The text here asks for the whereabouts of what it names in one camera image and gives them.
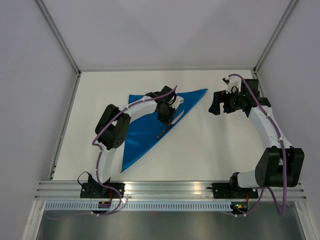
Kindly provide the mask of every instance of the white backdrop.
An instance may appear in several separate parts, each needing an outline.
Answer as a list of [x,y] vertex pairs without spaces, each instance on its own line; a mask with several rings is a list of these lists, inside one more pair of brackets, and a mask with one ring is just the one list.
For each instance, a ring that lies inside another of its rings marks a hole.
[[290,0],[44,0],[79,68],[254,67]]
[[208,91],[166,136],[120,173],[122,144],[111,167],[112,180],[221,181],[255,169],[264,149],[245,113],[208,112],[213,92],[225,90],[222,78],[232,73],[252,77],[249,70],[83,72],[53,179],[76,180],[95,169],[99,149],[91,143],[107,105],[126,105],[129,94],[160,91],[165,85],[178,85],[178,93]]

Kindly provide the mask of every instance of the black clamp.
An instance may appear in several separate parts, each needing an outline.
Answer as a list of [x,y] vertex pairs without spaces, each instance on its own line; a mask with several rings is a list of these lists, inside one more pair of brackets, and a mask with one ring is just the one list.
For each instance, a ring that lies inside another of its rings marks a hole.
[[258,192],[250,187],[239,187],[238,184],[234,182],[237,177],[237,173],[234,173],[230,177],[228,182],[217,182],[213,183],[212,187],[207,187],[207,189],[212,189],[214,199],[257,199]]
[[[119,108],[113,104],[108,105],[96,128],[95,133],[101,130],[120,112]],[[98,138],[98,142],[106,146],[106,149],[116,149],[125,141],[131,117],[127,113],[122,113],[116,120],[116,124],[111,124]]]
[[[269,100],[266,97],[259,97],[258,90],[259,81],[257,79],[245,79],[253,94],[262,106],[271,107]],[[226,90],[216,91],[213,93],[213,102],[209,108],[209,113],[214,115],[220,114],[220,103],[223,103],[223,112],[226,114],[233,113],[237,110],[245,112],[249,116],[251,108],[257,107],[256,102],[248,91],[247,87],[241,82],[241,91],[231,92],[227,94]]]
[[[172,91],[172,88],[168,86],[164,86],[164,88],[161,91],[156,92],[149,92],[146,94],[146,96],[150,98],[156,98],[160,97],[164,94],[167,94]],[[174,115],[176,114],[177,109],[171,107],[171,105],[176,101],[177,94],[175,92],[172,92],[171,94],[156,99],[155,102],[157,103],[155,111],[158,113],[158,120],[166,125],[168,128],[171,127],[172,120],[174,118]]]

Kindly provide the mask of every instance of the white wall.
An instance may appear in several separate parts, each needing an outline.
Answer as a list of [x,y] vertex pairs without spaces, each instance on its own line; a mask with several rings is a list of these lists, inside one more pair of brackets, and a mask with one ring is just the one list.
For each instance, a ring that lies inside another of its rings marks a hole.
[[302,0],[259,71],[283,133],[305,153],[301,181],[320,228],[320,1]]
[[75,73],[32,0],[0,2],[0,239],[20,239]]
[[290,0],[44,0],[79,68],[240,68]]

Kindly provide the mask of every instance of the metal rail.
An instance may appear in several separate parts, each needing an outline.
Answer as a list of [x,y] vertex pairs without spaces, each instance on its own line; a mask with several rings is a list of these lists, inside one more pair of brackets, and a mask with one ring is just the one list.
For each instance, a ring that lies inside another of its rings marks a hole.
[[[119,204],[118,199],[114,199],[109,206],[99,206],[98,200],[92,201],[46,201],[45,210],[75,210],[75,211],[103,211],[114,210]],[[121,202],[121,211],[157,211],[157,212],[230,212],[232,211],[230,201],[128,201]]]
[[[122,181],[125,183],[123,198],[126,201],[243,201],[243,199],[214,199],[213,192],[208,187],[212,183],[226,183],[226,181]],[[283,189],[271,188],[278,199],[282,200]],[[81,186],[77,181],[41,181],[35,193],[35,200],[48,201],[91,201],[80,198]],[[299,183],[287,191],[288,201],[306,201],[305,192]],[[272,202],[272,196],[265,191],[261,201]]]
[[41,14],[43,15],[46,23],[48,24],[49,28],[51,29],[53,35],[55,36],[55,39],[57,40],[58,44],[61,47],[61,50],[65,57],[67,58],[68,62],[70,63],[71,67],[73,68],[75,74],[77,76],[80,75],[79,67],[77,66],[77,63],[75,59],[72,57],[70,50],[68,49],[63,37],[61,36],[52,16],[50,15],[47,6],[43,2],[43,0],[34,0],[35,4],[39,8]]
[[288,4],[288,6],[286,7],[280,21],[278,22],[278,24],[275,27],[275,30],[273,31],[268,43],[266,44],[264,50],[262,51],[262,54],[260,55],[259,60],[257,61],[257,63],[255,64],[255,66],[253,68],[255,72],[257,72],[261,68],[268,53],[270,52],[270,50],[274,46],[279,34],[283,30],[285,24],[287,23],[289,17],[292,15],[292,13],[293,13],[294,9],[296,8],[299,1],[300,0],[291,0],[290,3]]

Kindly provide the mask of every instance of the metal frame edge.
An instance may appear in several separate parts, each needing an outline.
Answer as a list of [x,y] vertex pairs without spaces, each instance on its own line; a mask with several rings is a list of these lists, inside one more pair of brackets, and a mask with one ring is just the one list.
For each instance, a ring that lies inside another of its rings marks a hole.
[[46,201],[34,200],[26,222],[22,240],[35,240],[39,233],[41,220],[44,214]]
[[76,94],[77,94],[80,78],[81,78],[81,73],[79,75],[77,75],[76,80],[74,81],[71,98],[70,98],[70,101],[69,101],[68,108],[67,108],[67,111],[65,113],[65,116],[63,118],[63,122],[62,122],[62,125],[61,125],[61,130],[59,132],[59,138],[58,138],[57,143],[56,143],[55,148],[54,148],[54,154],[53,154],[53,158],[52,158],[52,161],[51,161],[51,169],[50,169],[50,172],[48,174],[48,179],[49,180],[52,179],[54,171],[55,171],[56,164],[58,162],[59,154],[60,154],[61,147],[62,147],[62,142],[64,140],[64,136],[65,136],[65,133],[66,133],[66,130],[67,130],[67,126],[68,126],[69,118],[70,118],[70,115],[71,115],[72,107],[74,105],[74,101],[75,101],[75,98],[76,98]]
[[206,71],[206,70],[252,70],[253,67],[150,67],[150,68],[113,68],[113,69],[82,69],[82,72],[145,72],[145,71]]
[[305,239],[319,240],[319,233],[316,231],[314,221],[308,211],[308,202],[295,201],[294,204],[304,232]]
[[71,67],[75,71],[75,74],[77,74],[77,76],[78,76],[81,73],[81,71],[79,70],[77,63],[75,62],[75,59],[72,57],[71,52],[69,51],[63,37],[61,36],[51,14],[49,13],[47,6],[43,2],[43,0],[34,0],[34,2],[37,5],[38,9],[40,10],[41,14],[43,15],[46,23],[48,24],[49,28],[51,29],[51,31],[53,33],[53,35],[55,36],[55,39],[57,40],[58,44],[60,45],[63,54],[65,55],[65,57],[69,61]]
[[[123,198],[126,201],[243,201],[243,199],[214,198],[214,194],[210,189],[212,183],[228,183],[228,181],[122,181],[122,183],[125,184]],[[282,196],[283,190],[281,188],[272,189],[276,197]],[[81,186],[77,181],[47,180],[39,183],[34,199],[91,201],[90,198],[80,198],[80,192]],[[288,189],[287,199],[288,201],[306,201],[303,186],[299,183],[296,187]],[[273,198],[266,191],[261,201],[273,202]]]
[[[101,211],[104,208],[99,207],[99,200],[92,199],[91,201],[79,200],[74,201],[47,201],[44,207],[45,211]],[[113,210],[118,205],[118,200],[115,199],[108,207],[108,210]],[[121,202],[119,210],[121,211],[190,211],[190,212],[230,212],[231,201],[126,201]]]
[[298,5],[299,1],[300,0],[291,0],[289,2],[289,4],[286,7],[282,17],[280,18],[280,21],[278,22],[277,26],[275,27],[275,29],[274,29],[269,41],[267,42],[264,50],[262,51],[262,54],[260,55],[257,63],[255,64],[255,67],[253,68],[255,72],[258,71],[261,68],[261,66],[264,63],[268,53],[272,49],[272,47],[275,44],[276,40],[278,39],[279,34],[284,29],[285,24],[287,23],[288,19],[290,18],[290,16],[294,12],[294,10],[295,10],[296,6]]
[[266,97],[267,98],[266,91],[265,91],[264,84],[263,84],[263,80],[261,79],[259,72],[255,71],[255,75],[256,75],[256,78],[259,81],[259,90],[261,91],[262,97]]

